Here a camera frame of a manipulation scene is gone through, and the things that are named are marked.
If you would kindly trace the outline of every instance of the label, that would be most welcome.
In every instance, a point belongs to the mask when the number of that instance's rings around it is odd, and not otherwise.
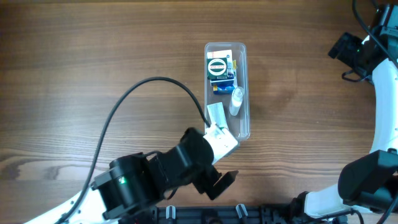
[[[209,62],[208,69],[212,75],[222,75],[226,70],[226,64],[223,60],[216,58]]]
[[[207,59],[207,79],[225,80],[228,79],[226,58]]]

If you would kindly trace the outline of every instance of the white bottle cap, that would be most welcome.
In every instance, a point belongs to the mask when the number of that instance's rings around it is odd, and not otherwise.
[[[242,87],[237,87],[236,89],[234,89],[234,91],[232,92],[232,98],[238,102],[242,102],[243,101],[243,95],[244,95],[244,89]]]

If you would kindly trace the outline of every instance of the small bottle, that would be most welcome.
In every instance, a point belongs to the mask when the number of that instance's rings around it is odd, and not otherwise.
[[[242,105],[244,89],[242,87],[237,87],[232,92],[231,102],[229,103],[229,113],[232,116],[236,116],[239,112],[239,109]]]

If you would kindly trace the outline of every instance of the wood grain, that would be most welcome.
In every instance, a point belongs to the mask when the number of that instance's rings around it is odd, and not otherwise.
[[[370,4],[359,8],[369,22]],[[106,116],[135,82],[171,77],[203,103],[208,42],[247,46],[251,138],[217,164],[239,169],[220,198],[187,186],[161,205],[282,203],[336,183],[371,148],[376,102],[327,56],[345,31],[364,37],[348,1],[0,5],[0,223],[79,191]],[[179,87],[139,87],[112,120],[95,174],[117,157],[170,149],[190,126],[203,123]]]

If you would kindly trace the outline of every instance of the white object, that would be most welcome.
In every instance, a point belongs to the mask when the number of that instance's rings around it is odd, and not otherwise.
[[[337,184],[318,192],[310,192],[305,196],[304,212],[312,218],[320,218],[350,208],[350,206],[343,204],[343,199],[338,195]],[[364,207],[352,206],[352,208],[361,213],[372,213]]]
[[[220,129],[217,124],[211,124],[210,128],[206,129],[206,134],[203,137],[206,139],[213,149],[214,159],[211,163],[214,165],[222,157],[231,154],[238,146],[238,140],[228,131],[228,129]]]
[[[381,62],[372,73],[376,92],[376,127],[372,149],[387,151],[398,149],[397,87],[398,70],[388,59]]]
[[[61,215],[67,213],[76,202],[81,192],[77,193],[71,199],[67,200],[63,204],[51,209],[43,215],[36,217],[35,219],[27,222],[27,224],[43,224],[43,223],[56,223]],[[81,202],[80,206],[75,210],[75,213],[68,219],[70,224],[117,224],[118,220],[105,220],[102,213],[106,211],[105,204],[102,200],[100,192],[98,190],[88,189],[86,196]]]
[[[207,105],[207,111],[209,112],[209,117],[212,124],[217,124],[221,129],[228,129],[222,102]]]
[[[237,87],[232,92],[231,101],[229,102],[229,113],[232,116],[236,116],[243,102],[244,89]]]
[[[387,151],[389,148],[398,148],[398,69],[387,59],[381,62],[372,72],[372,80],[376,92],[376,127],[372,149]],[[319,218],[330,212],[347,210],[350,207],[343,204],[343,199],[338,194],[337,185],[318,192],[310,192],[305,198],[304,212]],[[353,207],[360,212],[367,208]]]

